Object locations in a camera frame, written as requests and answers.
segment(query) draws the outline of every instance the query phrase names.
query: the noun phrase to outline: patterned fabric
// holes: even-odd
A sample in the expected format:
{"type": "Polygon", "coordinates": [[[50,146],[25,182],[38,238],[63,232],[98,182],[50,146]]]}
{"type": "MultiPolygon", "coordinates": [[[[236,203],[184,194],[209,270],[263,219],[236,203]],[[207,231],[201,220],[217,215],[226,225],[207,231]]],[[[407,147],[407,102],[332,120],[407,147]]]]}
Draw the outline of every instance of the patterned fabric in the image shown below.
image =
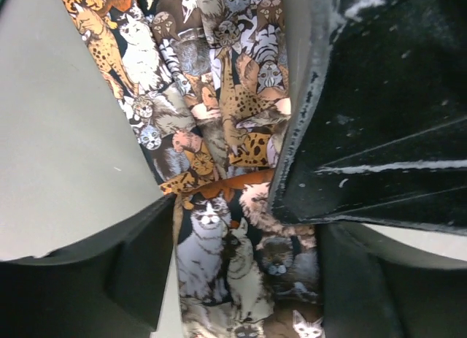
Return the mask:
{"type": "Polygon", "coordinates": [[[179,195],[185,338],[321,337],[314,229],[266,213],[290,117],[281,0],[62,1],[179,195]]]}
{"type": "Polygon", "coordinates": [[[164,193],[274,167],[290,116],[281,0],[62,0],[164,193]]]}
{"type": "Polygon", "coordinates": [[[266,212],[271,169],[178,196],[174,214],[185,338],[318,338],[313,226],[266,212]]]}

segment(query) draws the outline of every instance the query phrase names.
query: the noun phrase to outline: gray background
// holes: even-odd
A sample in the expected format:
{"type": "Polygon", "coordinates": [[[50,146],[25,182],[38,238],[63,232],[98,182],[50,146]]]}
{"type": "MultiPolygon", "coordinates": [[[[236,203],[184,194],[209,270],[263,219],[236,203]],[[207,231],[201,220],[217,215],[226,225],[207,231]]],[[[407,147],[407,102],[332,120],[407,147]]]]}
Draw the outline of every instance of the gray background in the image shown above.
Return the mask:
{"type": "MultiPolygon", "coordinates": [[[[0,259],[43,256],[161,195],[61,0],[7,0],[0,51],[0,259]]],[[[467,237],[372,227],[467,260],[467,237]]],[[[154,337],[182,336],[174,270],[154,337]]]]}

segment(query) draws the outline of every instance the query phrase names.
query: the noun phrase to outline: gray surface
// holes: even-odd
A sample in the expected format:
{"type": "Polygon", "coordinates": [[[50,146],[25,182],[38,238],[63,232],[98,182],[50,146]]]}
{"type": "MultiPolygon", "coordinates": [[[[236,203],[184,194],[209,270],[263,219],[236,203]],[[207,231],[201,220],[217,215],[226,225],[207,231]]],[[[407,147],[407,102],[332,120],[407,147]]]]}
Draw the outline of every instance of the gray surface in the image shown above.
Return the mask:
{"type": "MultiPolygon", "coordinates": [[[[42,256],[160,196],[60,0],[8,0],[0,45],[0,258],[42,256]]],[[[467,237],[374,228],[467,259],[467,237]]],[[[181,337],[174,259],[164,300],[153,338],[181,337]]]]}

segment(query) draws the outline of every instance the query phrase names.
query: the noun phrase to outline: white scratch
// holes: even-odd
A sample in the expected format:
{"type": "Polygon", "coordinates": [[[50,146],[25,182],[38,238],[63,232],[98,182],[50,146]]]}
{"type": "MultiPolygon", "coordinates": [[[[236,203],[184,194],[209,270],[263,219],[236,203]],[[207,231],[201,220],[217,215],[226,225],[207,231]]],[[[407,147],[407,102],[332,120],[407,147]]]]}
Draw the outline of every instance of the white scratch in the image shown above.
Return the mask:
{"type": "Polygon", "coordinates": [[[362,18],[358,16],[362,9],[369,7],[378,7],[384,6],[386,4],[385,0],[357,0],[350,8],[345,11],[344,16],[349,19],[356,20],[361,22],[362,18]]]}
{"type": "Polygon", "coordinates": [[[383,172],[385,170],[409,170],[409,169],[460,169],[467,168],[466,160],[456,161],[398,161],[384,165],[360,165],[346,166],[344,168],[325,167],[316,171],[316,173],[333,172],[336,174],[364,174],[366,172],[383,172]]]}
{"type": "Polygon", "coordinates": [[[343,188],[344,184],[348,181],[349,179],[343,179],[341,183],[339,183],[339,188],[343,188]]]}

